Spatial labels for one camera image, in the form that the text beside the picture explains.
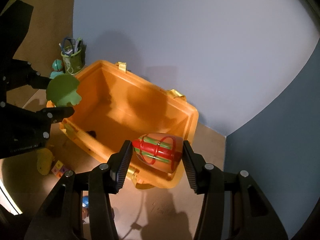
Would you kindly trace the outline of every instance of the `wooden floor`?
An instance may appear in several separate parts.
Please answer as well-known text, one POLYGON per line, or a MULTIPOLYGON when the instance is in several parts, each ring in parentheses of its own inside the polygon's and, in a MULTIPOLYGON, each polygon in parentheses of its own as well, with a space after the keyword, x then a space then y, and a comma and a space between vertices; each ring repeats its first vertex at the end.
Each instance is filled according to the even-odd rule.
MULTIPOLYGON (((45 91, 39 90, 26 104, 26 109, 37 111, 45 107, 45 91)), ((49 147, 56 159, 76 173, 90 171, 99 162, 87 155, 52 125, 49 147)), ((205 160, 223 169, 225 137, 198 124, 193 150, 205 160)), ((0 178, 17 206, 33 216, 58 179, 52 174, 42 176, 36 169, 34 152, 0 161, 0 178)), ((110 195, 115 210, 115 223, 121 239, 158 240, 192 239, 202 206, 202 195, 195 195, 184 175, 173 189, 153 188, 138 190, 125 180, 117 195, 110 195)), ((89 236, 89 225, 84 225, 84 236, 89 236)))

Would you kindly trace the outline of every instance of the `dark blue wall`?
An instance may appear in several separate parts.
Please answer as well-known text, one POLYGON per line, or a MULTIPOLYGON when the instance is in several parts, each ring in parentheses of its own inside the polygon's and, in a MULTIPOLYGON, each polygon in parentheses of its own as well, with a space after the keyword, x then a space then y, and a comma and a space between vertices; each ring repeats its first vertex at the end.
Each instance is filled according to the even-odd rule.
POLYGON ((247 170, 289 238, 320 196, 320 42, 290 85, 227 136, 225 171, 247 170))

